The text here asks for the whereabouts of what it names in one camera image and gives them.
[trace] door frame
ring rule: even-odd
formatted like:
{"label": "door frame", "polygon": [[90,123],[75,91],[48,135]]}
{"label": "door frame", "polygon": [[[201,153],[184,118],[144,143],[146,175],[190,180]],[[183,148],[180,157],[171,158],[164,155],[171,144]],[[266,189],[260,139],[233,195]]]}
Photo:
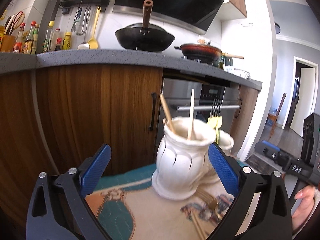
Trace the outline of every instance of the door frame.
{"label": "door frame", "polygon": [[[312,68],[316,69],[315,90],[314,90],[314,93],[313,93],[313,101],[312,101],[312,107],[311,107],[311,113],[313,113],[315,111],[316,99],[317,99],[317,94],[318,94],[319,65],[314,63],[314,62],[311,62],[309,60],[293,56],[292,85],[291,85],[291,91],[290,91],[290,95],[289,95],[289,99],[290,100],[292,100],[293,91],[294,91],[294,80],[295,80],[295,77],[296,77],[296,64],[297,64],[297,62],[302,63],[304,65],[307,65],[309,67],[312,67]],[[287,107],[287,112],[285,114],[285,118],[284,118],[284,122],[283,122],[283,125],[282,125],[282,129],[284,129],[285,124],[287,122],[289,111],[290,111],[290,107],[291,107],[291,101],[290,101],[290,103],[288,104],[288,107]]]}

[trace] wooden cabinet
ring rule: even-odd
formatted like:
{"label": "wooden cabinet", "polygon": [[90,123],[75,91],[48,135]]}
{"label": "wooden cabinet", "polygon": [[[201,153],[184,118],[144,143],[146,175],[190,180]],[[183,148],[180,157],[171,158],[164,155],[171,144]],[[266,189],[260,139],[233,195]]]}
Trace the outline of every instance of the wooden cabinet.
{"label": "wooden cabinet", "polygon": [[234,140],[234,146],[231,150],[232,154],[236,154],[242,147],[258,98],[258,91],[255,89],[239,86],[239,90],[240,109],[236,111],[230,129],[230,135]]}
{"label": "wooden cabinet", "polygon": [[[112,150],[105,175],[151,164],[161,83],[161,68],[73,65],[37,70],[40,117],[59,171],[79,166],[103,143]],[[152,92],[157,94],[155,105]],[[149,131],[152,116],[155,128]]]}
{"label": "wooden cabinet", "polygon": [[245,0],[226,0],[217,13],[220,20],[247,18]]}
{"label": "wooden cabinet", "polygon": [[55,174],[36,121],[31,71],[0,76],[0,106],[0,206],[25,228],[39,173]]}

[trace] human hand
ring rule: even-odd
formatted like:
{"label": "human hand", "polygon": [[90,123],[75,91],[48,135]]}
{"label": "human hand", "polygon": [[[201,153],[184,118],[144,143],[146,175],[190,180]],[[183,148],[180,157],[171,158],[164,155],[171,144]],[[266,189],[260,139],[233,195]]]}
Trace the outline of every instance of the human hand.
{"label": "human hand", "polygon": [[302,198],[302,201],[297,210],[292,215],[293,231],[298,230],[310,215],[315,204],[315,189],[315,187],[309,185],[298,191],[298,193],[294,196],[294,199]]}

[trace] gray wall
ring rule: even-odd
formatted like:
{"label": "gray wall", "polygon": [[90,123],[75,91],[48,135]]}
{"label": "gray wall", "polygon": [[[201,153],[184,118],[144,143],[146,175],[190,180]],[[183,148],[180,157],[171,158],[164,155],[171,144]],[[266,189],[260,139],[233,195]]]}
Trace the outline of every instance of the gray wall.
{"label": "gray wall", "polygon": [[[277,70],[276,83],[272,97],[272,107],[278,108],[283,93],[287,93],[279,114],[278,123],[283,124],[288,105],[291,103],[290,92],[293,75],[293,56],[306,59],[320,65],[320,51],[289,41],[276,41]],[[320,114],[320,87],[316,99],[315,113]]]}
{"label": "gray wall", "polygon": [[286,1],[270,1],[279,35],[320,45],[320,24],[309,6]]}

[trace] white door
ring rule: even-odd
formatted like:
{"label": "white door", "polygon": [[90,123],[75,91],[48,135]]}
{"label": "white door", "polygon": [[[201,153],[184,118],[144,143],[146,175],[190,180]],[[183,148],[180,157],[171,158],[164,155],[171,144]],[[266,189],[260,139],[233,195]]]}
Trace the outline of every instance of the white door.
{"label": "white door", "polygon": [[299,101],[293,115],[290,128],[302,137],[303,120],[311,114],[313,95],[315,93],[315,68],[302,68],[299,89]]}

